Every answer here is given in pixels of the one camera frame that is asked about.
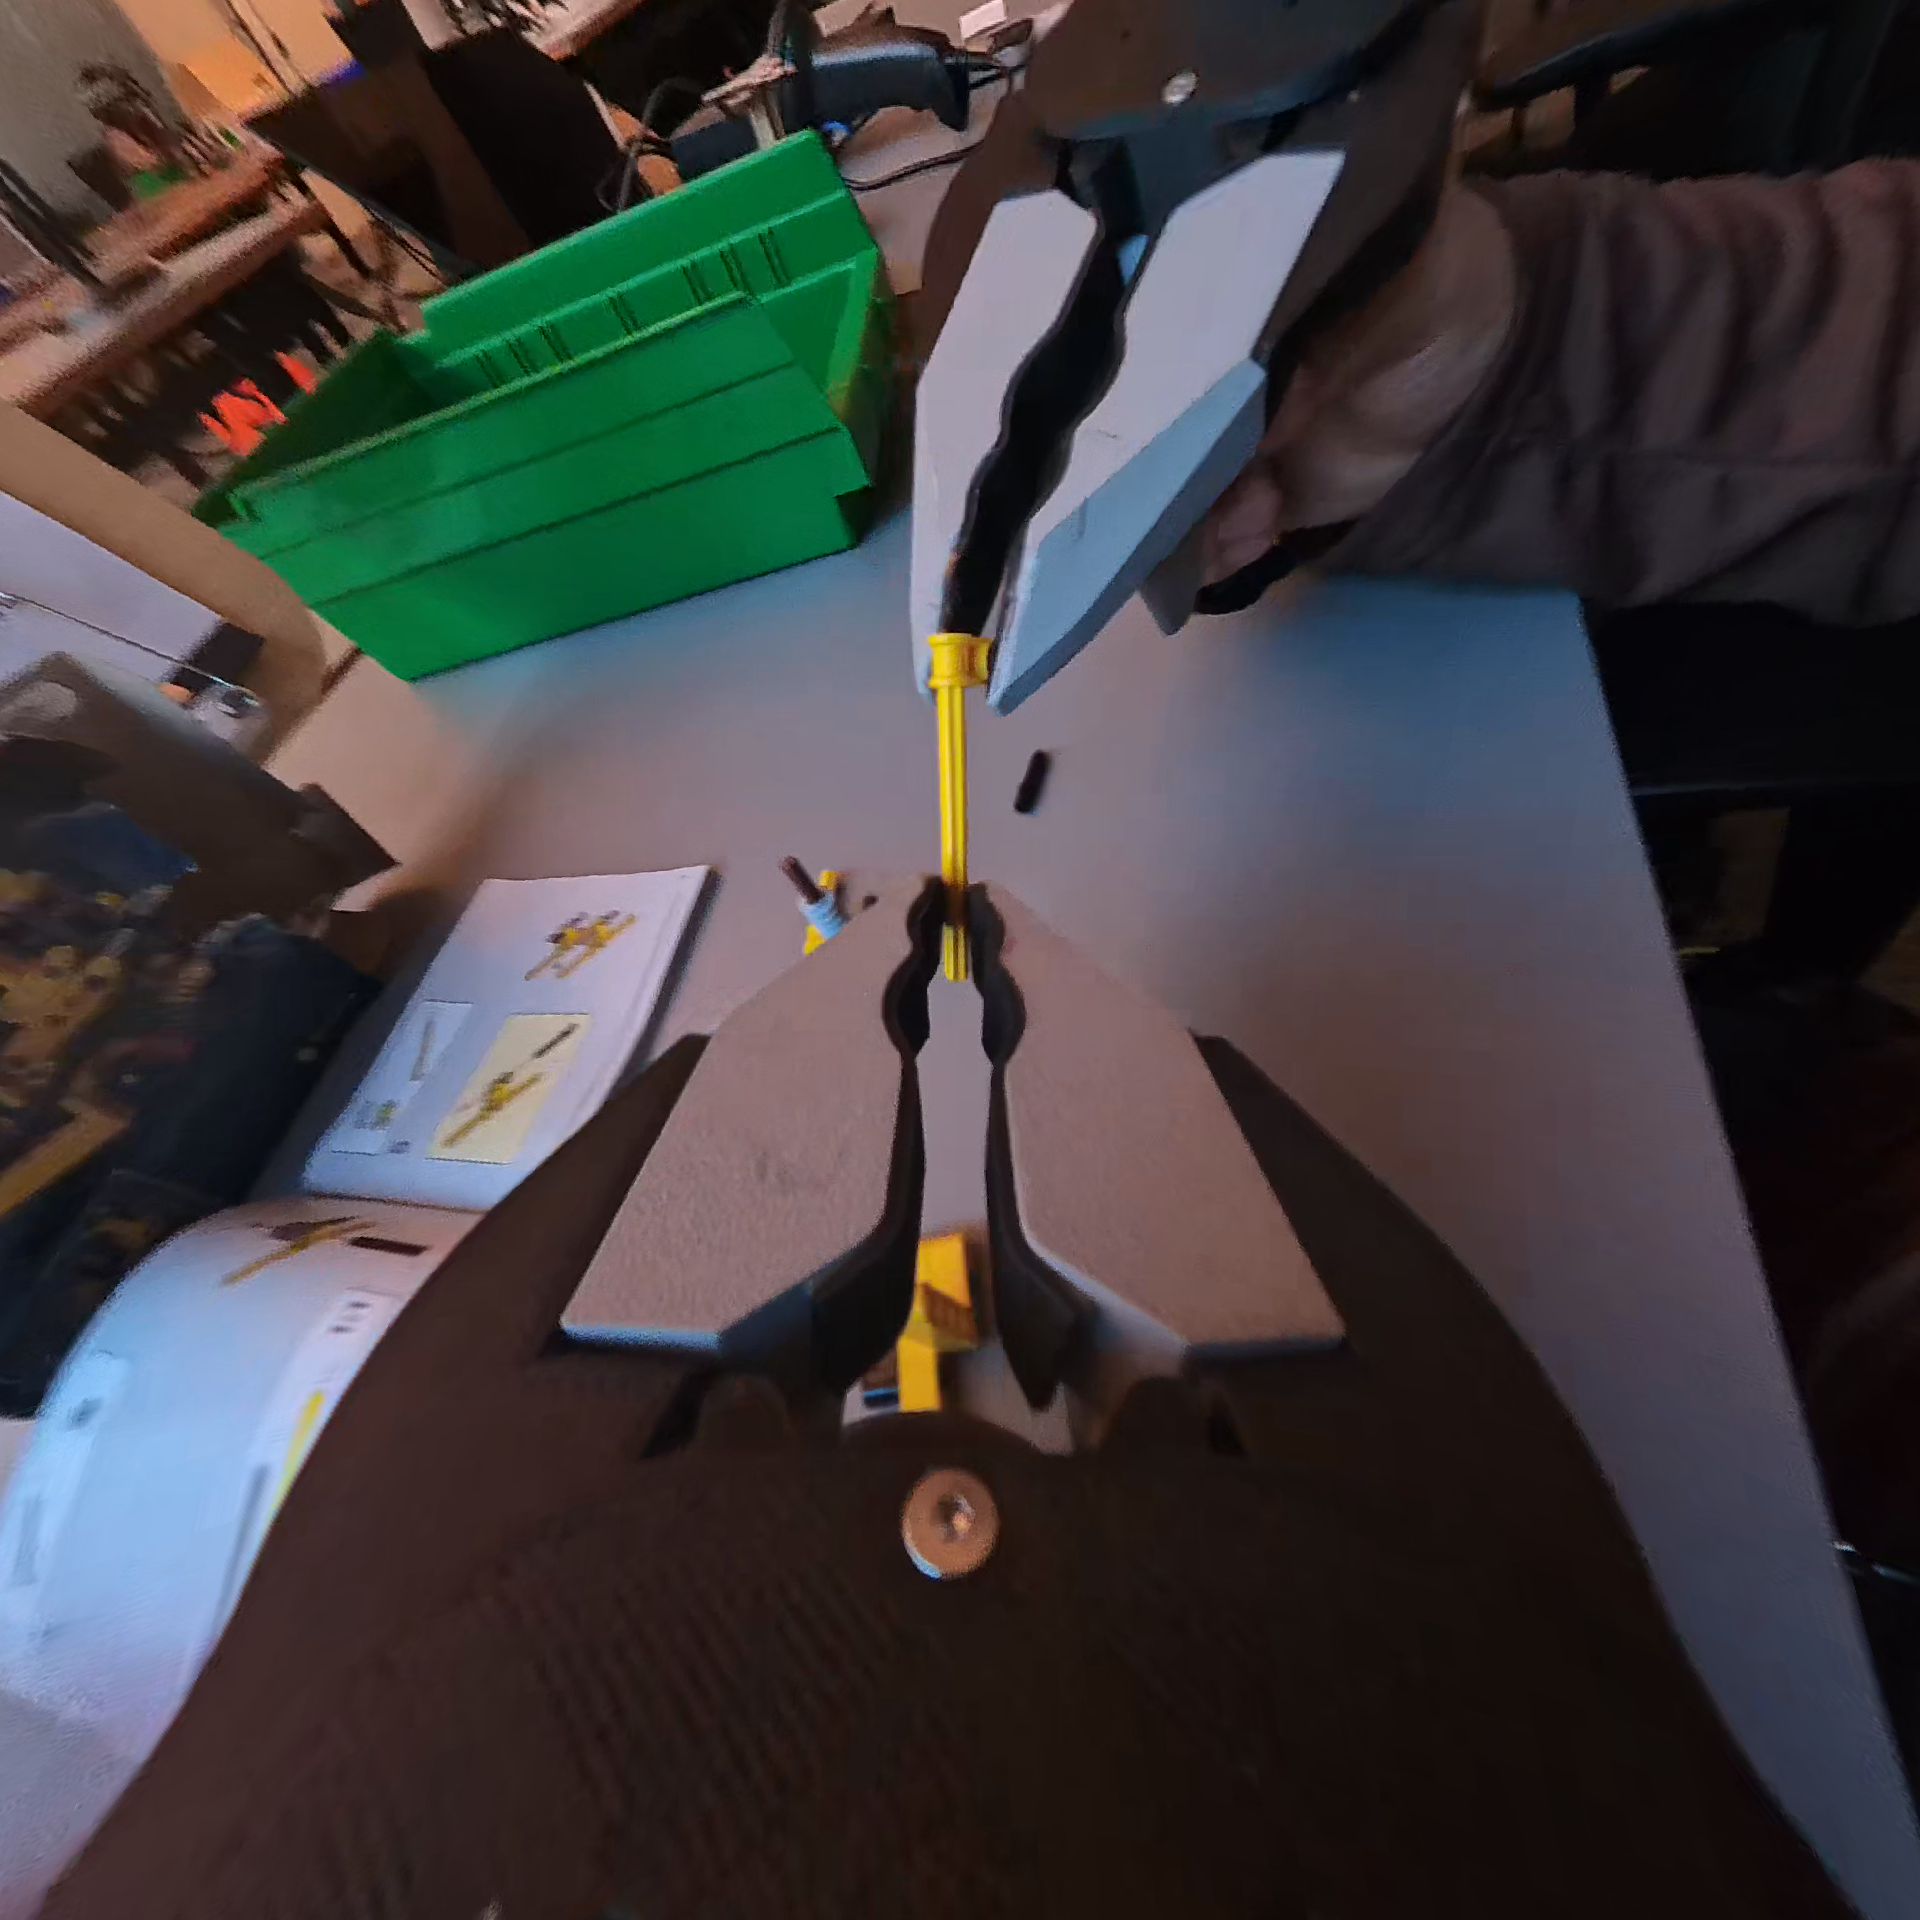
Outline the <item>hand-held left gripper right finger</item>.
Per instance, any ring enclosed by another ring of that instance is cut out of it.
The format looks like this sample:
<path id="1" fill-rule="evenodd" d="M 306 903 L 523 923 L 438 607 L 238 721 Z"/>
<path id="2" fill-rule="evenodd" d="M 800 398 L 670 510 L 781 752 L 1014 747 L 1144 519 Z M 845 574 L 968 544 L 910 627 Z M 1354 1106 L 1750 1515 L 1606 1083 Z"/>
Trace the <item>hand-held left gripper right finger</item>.
<path id="1" fill-rule="evenodd" d="M 1146 1384 L 1338 1354 L 1347 1321 L 1192 1030 L 1017 897 L 978 884 L 968 915 L 1022 1399 L 1091 1450 Z"/>

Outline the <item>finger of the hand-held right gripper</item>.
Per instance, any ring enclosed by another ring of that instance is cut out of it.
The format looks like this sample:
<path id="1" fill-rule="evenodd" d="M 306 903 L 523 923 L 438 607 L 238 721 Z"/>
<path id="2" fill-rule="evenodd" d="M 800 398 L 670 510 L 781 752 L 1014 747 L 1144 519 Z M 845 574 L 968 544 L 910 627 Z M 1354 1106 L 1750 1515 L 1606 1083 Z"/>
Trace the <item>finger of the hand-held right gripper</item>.
<path id="1" fill-rule="evenodd" d="M 918 378 L 907 635 L 992 647 L 989 694 L 1038 694 L 1118 568 L 1101 471 L 1076 448 L 1113 347 L 1113 255 L 1064 190 L 1002 199 Z"/>
<path id="2" fill-rule="evenodd" d="M 1257 338 L 1342 174 L 1262 156 L 1177 206 L 1121 310 L 1121 362 L 1033 510 L 1002 601 L 989 705 L 1075 660 L 1230 486 L 1265 433 Z"/>

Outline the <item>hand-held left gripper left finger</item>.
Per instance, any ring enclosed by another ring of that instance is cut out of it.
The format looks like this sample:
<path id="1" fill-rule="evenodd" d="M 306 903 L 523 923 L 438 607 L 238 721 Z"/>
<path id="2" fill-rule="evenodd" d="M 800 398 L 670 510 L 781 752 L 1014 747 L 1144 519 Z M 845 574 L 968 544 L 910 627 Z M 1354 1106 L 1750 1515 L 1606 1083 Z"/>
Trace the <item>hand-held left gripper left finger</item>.
<path id="1" fill-rule="evenodd" d="M 896 1345 L 925 1179 L 932 878 L 875 884 L 708 1036 L 562 1318 L 579 1345 L 845 1396 Z"/>

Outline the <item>yellow lego piece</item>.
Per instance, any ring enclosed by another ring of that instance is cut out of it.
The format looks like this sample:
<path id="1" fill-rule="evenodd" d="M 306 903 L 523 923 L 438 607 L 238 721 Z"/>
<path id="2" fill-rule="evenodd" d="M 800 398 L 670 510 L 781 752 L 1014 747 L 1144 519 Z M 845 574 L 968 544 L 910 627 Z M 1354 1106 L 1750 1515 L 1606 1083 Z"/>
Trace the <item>yellow lego piece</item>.
<path id="1" fill-rule="evenodd" d="M 894 1346 L 862 1377 L 860 1411 L 939 1414 L 953 1363 L 978 1346 L 969 1236 L 921 1239 L 907 1318 Z"/>

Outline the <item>yellow lego axle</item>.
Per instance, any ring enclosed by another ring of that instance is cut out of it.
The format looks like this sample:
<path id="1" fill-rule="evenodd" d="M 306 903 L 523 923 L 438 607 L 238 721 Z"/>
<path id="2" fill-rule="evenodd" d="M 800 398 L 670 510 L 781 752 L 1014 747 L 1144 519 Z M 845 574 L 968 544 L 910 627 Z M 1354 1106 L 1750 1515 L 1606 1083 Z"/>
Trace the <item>yellow lego axle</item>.
<path id="1" fill-rule="evenodd" d="M 992 642 L 942 631 L 929 638 L 929 696 L 939 759 L 939 876 L 945 888 L 945 976 L 972 980 L 969 945 L 969 696 L 986 689 Z"/>

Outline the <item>person's right forearm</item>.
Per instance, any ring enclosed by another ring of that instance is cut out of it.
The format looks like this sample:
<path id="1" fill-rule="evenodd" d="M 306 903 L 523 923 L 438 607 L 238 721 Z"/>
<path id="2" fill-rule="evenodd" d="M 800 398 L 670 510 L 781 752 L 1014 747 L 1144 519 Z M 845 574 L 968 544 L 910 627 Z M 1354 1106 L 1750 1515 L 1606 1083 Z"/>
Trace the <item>person's right forearm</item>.
<path id="1" fill-rule="evenodd" d="M 1518 299 L 1334 572 L 1606 608 L 1917 610 L 1917 163 L 1467 190 Z"/>

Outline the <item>small yellow lego assembly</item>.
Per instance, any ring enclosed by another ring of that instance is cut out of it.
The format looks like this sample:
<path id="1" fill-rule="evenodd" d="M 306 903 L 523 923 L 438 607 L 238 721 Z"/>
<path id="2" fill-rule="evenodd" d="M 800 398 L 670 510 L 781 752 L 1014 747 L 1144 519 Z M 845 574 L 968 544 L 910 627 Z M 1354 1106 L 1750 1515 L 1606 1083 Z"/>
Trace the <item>small yellow lego assembly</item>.
<path id="1" fill-rule="evenodd" d="M 800 913 L 802 956 L 813 956 L 878 903 L 878 880 L 865 871 L 813 870 L 795 855 L 785 855 L 779 874 Z"/>

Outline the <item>lego instruction booklet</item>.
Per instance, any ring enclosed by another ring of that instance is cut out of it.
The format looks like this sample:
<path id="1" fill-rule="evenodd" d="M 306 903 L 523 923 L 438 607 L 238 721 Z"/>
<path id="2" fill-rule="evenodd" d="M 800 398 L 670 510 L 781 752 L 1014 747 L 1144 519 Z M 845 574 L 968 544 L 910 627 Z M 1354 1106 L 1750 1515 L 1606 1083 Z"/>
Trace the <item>lego instruction booklet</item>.
<path id="1" fill-rule="evenodd" d="M 484 880 L 288 1194 L 164 1234 L 4 1486 L 4 1695 L 123 1756 L 178 1713 L 348 1387 L 656 1026 L 706 870 Z"/>

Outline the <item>lego set box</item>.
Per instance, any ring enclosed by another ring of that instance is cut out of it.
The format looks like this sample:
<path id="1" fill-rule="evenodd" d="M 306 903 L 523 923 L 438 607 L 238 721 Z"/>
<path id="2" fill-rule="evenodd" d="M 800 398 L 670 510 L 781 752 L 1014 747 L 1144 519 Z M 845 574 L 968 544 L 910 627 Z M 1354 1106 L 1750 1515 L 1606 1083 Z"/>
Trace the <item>lego set box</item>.
<path id="1" fill-rule="evenodd" d="M 245 1198 L 376 980 L 326 943 L 394 855 L 156 686 L 2 696 L 2 1414 L 156 1248 Z"/>

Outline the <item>person's right hand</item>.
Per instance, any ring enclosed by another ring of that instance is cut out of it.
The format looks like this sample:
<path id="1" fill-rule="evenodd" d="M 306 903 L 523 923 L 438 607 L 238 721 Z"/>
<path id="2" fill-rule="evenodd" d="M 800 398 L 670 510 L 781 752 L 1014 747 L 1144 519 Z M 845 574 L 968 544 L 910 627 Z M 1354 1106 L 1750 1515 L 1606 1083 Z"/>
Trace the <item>person's right hand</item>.
<path id="1" fill-rule="evenodd" d="M 1352 531 L 1385 504 L 1496 370 L 1520 266 L 1496 208 L 1446 180 L 1409 266 L 1317 337 L 1204 526 L 1220 588 L 1286 537 Z"/>

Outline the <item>black handheld scanner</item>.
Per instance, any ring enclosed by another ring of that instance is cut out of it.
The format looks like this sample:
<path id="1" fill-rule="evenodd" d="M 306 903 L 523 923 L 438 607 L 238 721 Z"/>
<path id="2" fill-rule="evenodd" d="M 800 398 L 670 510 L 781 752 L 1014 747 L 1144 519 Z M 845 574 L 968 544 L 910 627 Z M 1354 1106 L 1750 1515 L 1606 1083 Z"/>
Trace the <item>black handheld scanner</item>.
<path id="1" fill-rule="evenodd" d="M 907 110 L 968 130 L 974 60 L 932 30 L 869 18 L 836 35 L 805 35 L 792 22 L 779 39 L 781 75 L 771 114 L 781 134 L 853 126 L 875 112 Z"/>

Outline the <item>green plastic bin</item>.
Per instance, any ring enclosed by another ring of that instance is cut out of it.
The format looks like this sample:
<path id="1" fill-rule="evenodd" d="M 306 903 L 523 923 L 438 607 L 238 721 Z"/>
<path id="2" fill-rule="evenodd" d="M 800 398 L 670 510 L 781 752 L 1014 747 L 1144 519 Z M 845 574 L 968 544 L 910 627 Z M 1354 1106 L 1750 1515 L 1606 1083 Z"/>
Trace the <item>green plastic bin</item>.
<path id="1" fill-rule="evenodd" d="M 881 242 L 800 134 L 365 338 L 194 516 L 420 682 L 857 544 L 894 362 Z"/>

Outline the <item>brown cardboard panel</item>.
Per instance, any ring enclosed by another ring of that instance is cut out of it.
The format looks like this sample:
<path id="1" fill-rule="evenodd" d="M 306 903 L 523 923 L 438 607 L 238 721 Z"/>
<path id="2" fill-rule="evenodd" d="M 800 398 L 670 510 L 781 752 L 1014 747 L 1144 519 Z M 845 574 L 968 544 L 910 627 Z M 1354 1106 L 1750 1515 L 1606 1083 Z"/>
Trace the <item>brown cardboard panel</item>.
<path id="1" fill-rule="evenodd" d="M 253 751 L 260 761 L 321 710 L 331 667 L 353 654 L 353 644 L 266 562 L 10 400 L 2 404 L 2 492 L 260 641 L 248 672 L 270 716 Z"/>

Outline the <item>white printed poster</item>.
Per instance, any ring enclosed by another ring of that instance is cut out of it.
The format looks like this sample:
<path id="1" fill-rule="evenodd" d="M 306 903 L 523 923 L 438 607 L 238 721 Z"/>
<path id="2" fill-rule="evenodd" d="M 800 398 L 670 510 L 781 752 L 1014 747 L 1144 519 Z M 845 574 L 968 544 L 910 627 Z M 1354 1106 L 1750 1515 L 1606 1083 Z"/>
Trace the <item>white printed poster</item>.
<path id="1" fill-rule="evenodd" d="M 2 494 L 2 682 L 52 656 L 147 686 L 241 683 L 264 641 Z"/>

